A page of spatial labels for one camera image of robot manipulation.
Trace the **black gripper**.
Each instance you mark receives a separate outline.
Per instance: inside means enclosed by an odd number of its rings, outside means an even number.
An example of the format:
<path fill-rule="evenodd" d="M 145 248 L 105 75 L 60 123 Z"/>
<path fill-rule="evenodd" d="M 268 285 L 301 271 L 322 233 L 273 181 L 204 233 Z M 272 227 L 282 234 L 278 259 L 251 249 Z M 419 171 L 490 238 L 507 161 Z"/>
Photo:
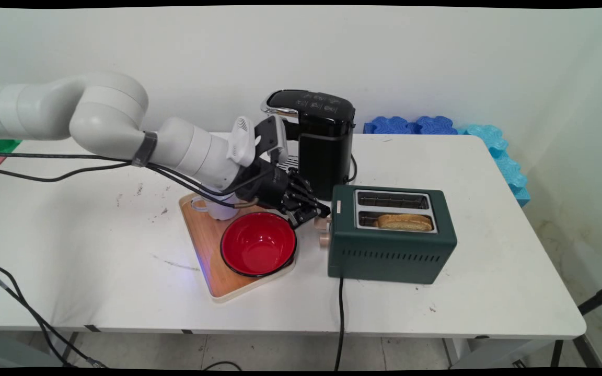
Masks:
<path fill-rule="evenodd" d="M 237 174 L 237 197 L 266 209 L 280 209 L 292 229 L 315 219 L 330 216 L 331 209 L 317 202 L 313 188 L 298 171 L 284 171 L 264 159 L 256 159 Z"/>

